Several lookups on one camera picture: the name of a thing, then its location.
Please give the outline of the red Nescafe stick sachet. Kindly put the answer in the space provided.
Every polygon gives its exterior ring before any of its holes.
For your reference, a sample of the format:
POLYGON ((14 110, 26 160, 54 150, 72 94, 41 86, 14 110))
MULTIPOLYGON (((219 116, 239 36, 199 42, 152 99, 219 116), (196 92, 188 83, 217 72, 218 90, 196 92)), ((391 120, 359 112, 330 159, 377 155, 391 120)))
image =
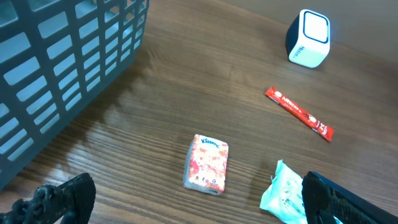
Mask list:
POLYGON ((278 105, 283 107, 289 113, 294 115, 296 118, 301 120, 310 129, 318 133, 323 139, 331 142, 334 129, 330 126, 325 125, 319 119, 314 117, 308 111, 300 107, 296 102, 292 101, 285 94, 281 93, 279 90, 275 89, 274 86, 270 87, 265 95, 272 101, 276 102, 278 105))

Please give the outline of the grey plastic mesh basket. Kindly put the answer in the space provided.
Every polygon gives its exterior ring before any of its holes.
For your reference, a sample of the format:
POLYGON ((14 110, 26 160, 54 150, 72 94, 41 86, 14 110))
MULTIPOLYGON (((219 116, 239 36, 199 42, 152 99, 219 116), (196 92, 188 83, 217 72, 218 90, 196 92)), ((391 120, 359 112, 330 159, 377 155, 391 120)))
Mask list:
POLYGON ((130 66, 149 0, 1 2, 1 185, 130 66))

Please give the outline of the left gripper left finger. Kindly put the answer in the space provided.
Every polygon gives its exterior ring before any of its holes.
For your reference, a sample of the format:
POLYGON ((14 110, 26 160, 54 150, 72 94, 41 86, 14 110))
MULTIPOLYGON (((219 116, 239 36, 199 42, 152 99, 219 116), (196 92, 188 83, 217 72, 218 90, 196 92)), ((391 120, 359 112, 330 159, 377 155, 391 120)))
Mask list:
POLYGON ((42 185, 31 200, 19 199, 11 211, 1 214, 1 224, 87 224, 96 198, 96 187, 88 173, 82 173, 59 186, 42 185))

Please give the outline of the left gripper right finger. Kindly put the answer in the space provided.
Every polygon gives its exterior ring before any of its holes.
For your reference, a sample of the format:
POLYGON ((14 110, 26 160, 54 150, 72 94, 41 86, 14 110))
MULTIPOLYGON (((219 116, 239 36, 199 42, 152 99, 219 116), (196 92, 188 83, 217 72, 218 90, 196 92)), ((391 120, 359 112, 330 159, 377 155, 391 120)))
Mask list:
POLYGON ((397 217, 346 190, 317 172, 302 182, 308 224, 396 224, 397 217))

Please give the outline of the teal wet wipes pack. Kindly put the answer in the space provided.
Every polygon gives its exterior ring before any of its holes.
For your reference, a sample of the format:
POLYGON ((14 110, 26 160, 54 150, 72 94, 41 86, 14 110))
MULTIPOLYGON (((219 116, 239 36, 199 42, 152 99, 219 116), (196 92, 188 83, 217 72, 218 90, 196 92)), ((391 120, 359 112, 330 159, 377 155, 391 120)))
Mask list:
POLYGON ((331 211, 330 202, 330 193, 321 182, 302 179, 283 160, 279 160, 275 176, 263 193, 259 208, 270 212, 284 223, 342 224, 331 211))

